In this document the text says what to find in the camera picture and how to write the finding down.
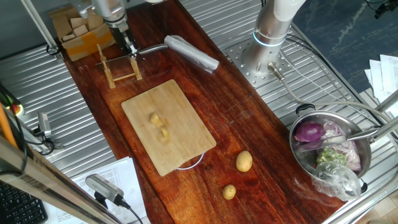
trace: green vegetable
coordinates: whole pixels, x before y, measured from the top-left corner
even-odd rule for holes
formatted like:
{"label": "green vegetable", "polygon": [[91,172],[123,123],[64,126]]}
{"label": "green vegetable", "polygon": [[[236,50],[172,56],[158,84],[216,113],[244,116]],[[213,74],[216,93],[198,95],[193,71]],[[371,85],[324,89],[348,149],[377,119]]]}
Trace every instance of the green vegetable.
{"label": "green vegetable", "polygon": [[332,150],[330,147],[325,147],[325,149],[319,153],[318,158],[317,158],[317,164],[321,164],[322,162],[337,162],[338,164],[347,165],[347,158],[343,154],[340,154],[334,150]]}

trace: paper document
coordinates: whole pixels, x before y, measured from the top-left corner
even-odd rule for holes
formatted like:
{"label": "paper document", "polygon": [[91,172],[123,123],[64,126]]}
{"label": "paper document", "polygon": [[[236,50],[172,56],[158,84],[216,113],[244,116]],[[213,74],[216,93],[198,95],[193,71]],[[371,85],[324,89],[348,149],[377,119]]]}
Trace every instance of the paper document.
{"label": "paper document", "polygon": [[[77,185],[79,185],[84,191],[88,192],[92,197],[94,197],[94,190],[86,185],[85,179],[90,174],[99,174],[106,180],[110,181],[112,184],[116,185],[124,192],[124,199],[131,206],[131,208],[137,213],[137,215],[143,219],[145,218],[146,211],[144,206],[144,201],[141,195],[141,189],[138,184],[138,179],[136,175],[136,170],[131,158],[124,158],[116,161],[105,167],[95,169],[93,171],[87,172],[79,177],[73,178]],[[44,203],[44,207],[49,216],[46,221],[48,224],[81,224],[84,221],[70,215],[63,210],[56,208],[48,203]],[[118,207],[114,203],[106,200],[108,210],[115,215],[123,223],[131,223],[137,220],[134,214],[123,207]]]}
{"label": "paper document", "polygon": [[384,91],[388,95],[398,90],[398,57],[380,55]]}
{"label": "paper document", "polygon": [[381,74],[381,62],[370,60],[369,64],[371,66],[372,73],[372,84],[374,96],[380,101],[385,100],[386,94],[384,93],[383,78]]}
{"label": "paper document", "polygon": [[373,86],[373,82],[372,82],[372,72],[370,69],[365,69],[365,75],[369,80],[369,83],[371,84],[371,86]]}
{"label": "paper document", "polygon": [[[365,70],[365,74],[373,87],[374,96],[382,103],[398,90],[398,57],[380,55],[380,59],[380,62],[370,60],[371,69]],[[394,103],[386,111],[397,116],[398,103]]]}

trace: wooden rack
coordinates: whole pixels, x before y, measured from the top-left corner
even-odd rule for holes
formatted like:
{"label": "wooden rack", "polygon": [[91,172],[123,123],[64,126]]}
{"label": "wooden rack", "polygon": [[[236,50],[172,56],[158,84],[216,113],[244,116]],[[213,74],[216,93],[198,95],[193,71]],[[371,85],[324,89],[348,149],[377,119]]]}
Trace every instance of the wooden rack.
{"label": "wooden rack", "polygon": [[136,76],[137,80],[142,80],[142,76],[141,76],[141,73],[139,71],[139,68],[138,68],[138,65],[137,65],[137,61],[136,61],[136,59],[134,57],[130,58],[130,64],[131,64],[132,70],[134,72],[129,74],[129,75],[125,75],[125,76],[122,76],[122,77],[119,77],[119,78],[113,78],[111,70],[106,65],[106,57],[104,57],[104,55],[102,54],[101,47],[100,47],[99,44],[97,44],[97,48],[98,48],[99,56],[101,57],[102,64],[104,65],[104,72],[105,72],[106,79],[108,81],[108,84],[109,84],[110,88],[115,88],[116,85],[114,83],[116,81],[119,81],[119,80],[122,80],[122,79],[125,79],[125,78]]}

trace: small potato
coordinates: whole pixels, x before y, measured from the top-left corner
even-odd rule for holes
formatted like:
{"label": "small potato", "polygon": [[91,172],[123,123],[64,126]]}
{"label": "small potato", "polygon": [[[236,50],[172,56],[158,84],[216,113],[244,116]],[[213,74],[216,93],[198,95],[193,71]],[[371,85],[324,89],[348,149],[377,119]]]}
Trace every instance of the small potato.
{"label": "small potato", "polygon": [[226,200],[231,200],[232,198],[234,198],[235,193],[236,193],[236,188],[233,185],[228,184],[227,186],[224,187],[223,196]]}
{"label": "small potato", "polygon": [[160,121],[158,115],[157,115],[156,113],[152,113],[152,114],[150,115],[149,122],[150,122],[151,124],[154,124],[154,125],[157,126],[157,127],[160,127],[160,126],[163,125],[162,122]]}
{"label": "small potato", "polygon": [[160,130],[162,130],[163,137],[167,138],[169,136],[169,132],[165,127],[160,127]]}
{"label": "small potato", "polygon": [[243,151],[239,153],[238,157],[236,158],[236,168],[239,171],[247,172],[253,165],[253,158],[250,155],[250,152]]}

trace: keyboard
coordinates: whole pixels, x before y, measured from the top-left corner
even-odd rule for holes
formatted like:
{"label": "keyboard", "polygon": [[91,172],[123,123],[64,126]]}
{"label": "keyboard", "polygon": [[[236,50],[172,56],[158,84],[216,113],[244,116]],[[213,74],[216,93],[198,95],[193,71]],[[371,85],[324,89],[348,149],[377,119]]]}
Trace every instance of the keyboard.
{"label": "keyboard", "polygon": [[47,219],[41,200],[0,182],[0,223],[40,224]]}

